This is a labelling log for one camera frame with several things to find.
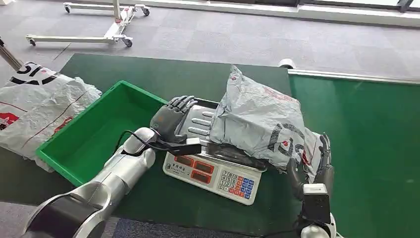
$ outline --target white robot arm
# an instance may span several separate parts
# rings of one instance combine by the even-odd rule
[[[38,206],[23,238],[99,238],[105,223],[138,179],[154,164],[155,151],[174,155],[201,153],[198,138],[175,135],[176,126],[196,103],[194,96],[175,98],[155,114],[151,128],[142,127],[117,147],[104,168],[89,182]]]
[[[297,233],[301,238],[336,238],[337,228],[330,212],[330,198],[334,181],[334,167],[331,165],[330,142],[326,134],[320,136],[322,146],[321,162],[314,183],[301,182],[297,172],[297,162],[291,158],[287,164],[287,175],[293,193],[302,201],[302,209],[297,220]]]

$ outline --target black cable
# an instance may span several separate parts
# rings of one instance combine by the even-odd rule
[[[120,135],[120,137],[119,137],[119,139],[118,139],[118,142],[117,142],[117,145],[116,145],[116,147],[115,147],[115,150],[114,150],[114,152],[113,152],[113,154],[115,154],[116,152],[117,152],[117,150],[118,150],[118,148],[119,148],[119,144],[121,143],[121,139],[123,138],[123,136],[125,135],[125,133],[130,133],[130,134],[132,134],[135,138],[137,138],[138,140],[140,140],[140,142],[142,142],[143,144],[145,144],[146,146],[148,146],[148,147],[150,147],[150,148],[152,148],[152,149],[155,149],[155,150],[160,150],[160,151],[169,151],[169,149],[166,149],[166,148],[159,148],[159,147],[156,147],[156,146],[152,146],[151,144],[149,144],[149,143],[147,143],[147,142],[145,142],[144,140],[142,140],[138,135],[136,135],[134,132],[132,132],[132,131],[130,131],[130,130],[125,130],[125,131],[123,131],[122,133],[121,133],[121,135]]]

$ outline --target metal stand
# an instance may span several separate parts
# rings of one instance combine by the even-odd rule
[[[16,71],[18,71],[23,63],[18,60],[9,50],[6,49],[4,42],[0,39],[0,55],[3,59]]]
[[[143,14],[150,14],[149,7],[144,4],[136,4],[134,6],[120,6],[119,0],[114,0],[113,5],[96,5],[96,4],[77,4],[71,2],[64,3],[64,9],[70,13],[72,8],[78,9],[95,9],[95,10],[113,10],[115,22],[111,25],[103,37],[65,37],[65,36],[37,36],[26,35],[26,39],[33,46],[36,42],[80,42],[80,43],[117,43],[121,39],[127,47],[133,45],[131,37],[123,35],[124,28],[133,19],[137,8],[141,8]]]

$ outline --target gray carpet floor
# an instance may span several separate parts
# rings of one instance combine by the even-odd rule
[[[184,9],[152,8],[139,12],[123,43],[38,43],[26,34],[102,36],[112,12],[74,9],[67,14],[61,1],[17,0],[0,6],[0,36],[22,61],[59,71],[74,53],[276,66],[291,58],[298,68],[420,80],[420,30],[364,26],[298,19],[240,15]],[[0,84],[13,74],[0,60]],[[26,205],[0,202],[0,237],[19,237],[32,211]],[[153,225],[112,218],[105,238],[241,237],[201,229]]]

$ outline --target green plastic bin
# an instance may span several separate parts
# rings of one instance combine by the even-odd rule
[[[139,87],[119,81],[36,153],[72,184],[80,186],[104,167],[124,130],[148,127],[165,103]]]

